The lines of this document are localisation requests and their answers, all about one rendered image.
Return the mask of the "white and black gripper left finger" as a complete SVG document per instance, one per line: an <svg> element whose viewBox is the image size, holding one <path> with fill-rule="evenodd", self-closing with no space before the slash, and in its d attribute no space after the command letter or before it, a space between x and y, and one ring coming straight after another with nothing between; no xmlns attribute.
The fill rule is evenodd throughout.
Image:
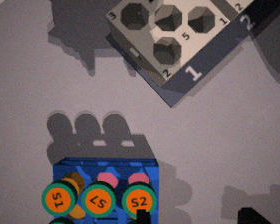
<svg viewBox="0 0 280 224"><path fill-rule="evenodd" d="M146 212L146 209L137 209L137 224L151 224L150 212Z"/></svg>

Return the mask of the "blue tube rack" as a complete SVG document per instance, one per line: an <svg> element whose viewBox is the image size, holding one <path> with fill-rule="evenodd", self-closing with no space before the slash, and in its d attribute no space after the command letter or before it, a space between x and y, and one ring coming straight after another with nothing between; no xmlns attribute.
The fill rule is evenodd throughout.
<svg viewBox="0 0 280 224"><path fill-rule="evenodd" d="M123 210L121 199L123 191L127 186L128 178L134 173L145 173L151 180L152 188L157 198L156 208L150 215L151 221L152 224L158 224L159 165L156 159L65 157L53 165L53 181L59 180L68 172L78 172L85 179L84 189L86 189L100 173L111 173L118 180L116 191L117 201L113 212L103 218L91 217L85 212L85 222L83 224L125 224L127 214Z"/></svg>

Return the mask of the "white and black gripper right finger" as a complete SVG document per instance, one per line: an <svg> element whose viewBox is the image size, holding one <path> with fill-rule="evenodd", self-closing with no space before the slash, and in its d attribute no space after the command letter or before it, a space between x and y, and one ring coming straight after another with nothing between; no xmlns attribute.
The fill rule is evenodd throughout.
<svg viewBox="0 0 280 224"><path fill-rule="evenodd" d="M237 224L272 224L252 207L243 207L238 211Z"/></svg>

